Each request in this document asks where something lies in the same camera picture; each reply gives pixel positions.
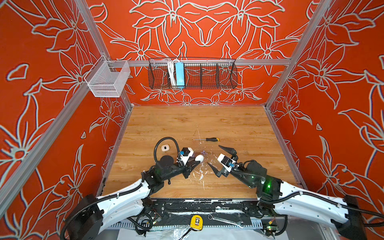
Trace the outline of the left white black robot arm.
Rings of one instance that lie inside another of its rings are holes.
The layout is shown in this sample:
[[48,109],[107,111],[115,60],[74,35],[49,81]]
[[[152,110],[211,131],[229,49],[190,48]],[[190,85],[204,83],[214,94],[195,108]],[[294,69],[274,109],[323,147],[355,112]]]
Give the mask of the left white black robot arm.
[[150,196],[164,187],[171,178],[183,175],[186,179],[203,162],[204,156],[192,148],[176,147],[177,156],[154,155],[155,164],[141,173],[141,178],[115,193],[84,197],[65,221],[61,240],[93,240],[108,227],[129,220],[139,234],[151,230],[154,219],[150,215],[153,202]]

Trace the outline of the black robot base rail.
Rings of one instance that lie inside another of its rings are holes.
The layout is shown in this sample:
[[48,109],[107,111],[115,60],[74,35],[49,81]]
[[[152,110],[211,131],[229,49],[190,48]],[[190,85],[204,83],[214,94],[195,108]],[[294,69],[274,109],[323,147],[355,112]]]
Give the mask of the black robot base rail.
[[145,199],[143,215],[132,219],[141,226],[148,227],[153,222],[152,230],[160,228],[176,228],[187,226],[192,216],[203,218],[205,227],[237,226],[208,219],[211,214],[234,222],[243,221],[244,229],[281,230],[288,225],[288,218],[273,213],[256,200],[241,199]]

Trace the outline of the white earbuds charging case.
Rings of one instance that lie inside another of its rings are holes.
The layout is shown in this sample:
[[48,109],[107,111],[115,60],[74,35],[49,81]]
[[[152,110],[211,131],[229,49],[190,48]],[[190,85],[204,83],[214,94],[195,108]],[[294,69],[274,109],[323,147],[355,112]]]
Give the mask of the white earbuds charging case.
[[199,162],[199,163],[203,162],[204,161],[204,156],[203,155],[197,155],[195,157],[195,161]]

